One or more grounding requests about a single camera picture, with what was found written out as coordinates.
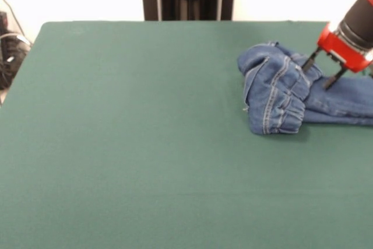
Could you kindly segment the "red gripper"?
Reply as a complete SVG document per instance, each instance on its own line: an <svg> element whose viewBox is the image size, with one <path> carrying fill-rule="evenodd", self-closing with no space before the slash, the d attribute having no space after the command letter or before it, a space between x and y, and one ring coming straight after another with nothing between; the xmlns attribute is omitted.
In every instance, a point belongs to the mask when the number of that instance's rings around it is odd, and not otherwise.
<svg viewBox="0 0 373 249"><path fill-rule="evenodd" d="M352 43L337 23L328 23L323 28L317 46L316 50L302 65L303 72L307 72L313 66L315 58L321 50L341 62L344 67L327 79L323 85L324 89L330 89L346 73L347 69L352 72L361 72L372 65L372 48L364 49Z"/></svg>

